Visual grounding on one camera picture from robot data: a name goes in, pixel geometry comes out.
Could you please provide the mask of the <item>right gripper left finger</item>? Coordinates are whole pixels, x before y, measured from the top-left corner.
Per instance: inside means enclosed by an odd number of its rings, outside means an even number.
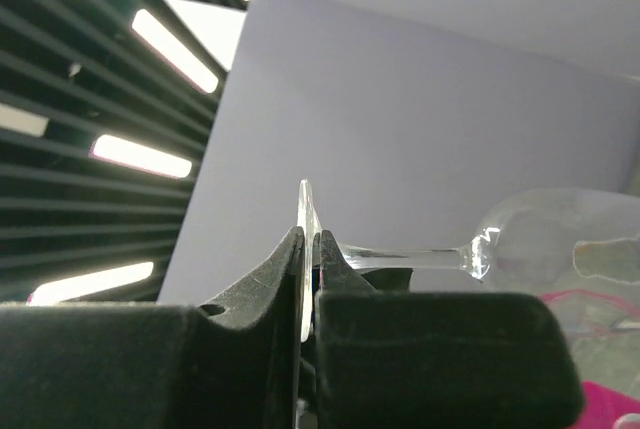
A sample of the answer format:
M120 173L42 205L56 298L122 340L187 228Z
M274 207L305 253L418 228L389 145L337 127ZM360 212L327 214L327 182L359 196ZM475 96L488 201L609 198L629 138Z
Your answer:
M5 428L292 428L304 235L199 305L1 308Z

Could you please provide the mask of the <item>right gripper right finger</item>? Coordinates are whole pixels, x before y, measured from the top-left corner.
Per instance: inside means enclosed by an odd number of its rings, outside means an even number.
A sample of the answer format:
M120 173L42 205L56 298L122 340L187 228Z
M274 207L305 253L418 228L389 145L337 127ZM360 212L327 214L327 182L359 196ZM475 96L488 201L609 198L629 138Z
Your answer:
M379 291L315 237L322 428L566 428L584 406L558 321L513 293Z

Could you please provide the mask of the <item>clear wine glass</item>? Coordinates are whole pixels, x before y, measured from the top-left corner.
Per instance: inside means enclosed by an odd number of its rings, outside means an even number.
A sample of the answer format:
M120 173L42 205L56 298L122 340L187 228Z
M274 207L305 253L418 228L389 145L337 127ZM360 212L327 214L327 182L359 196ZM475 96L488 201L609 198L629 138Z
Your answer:
M639 200L589 189L536 189L493 208L458 248L337 246L356 270L465 273L490 291L532 294L571 337L639 329Z

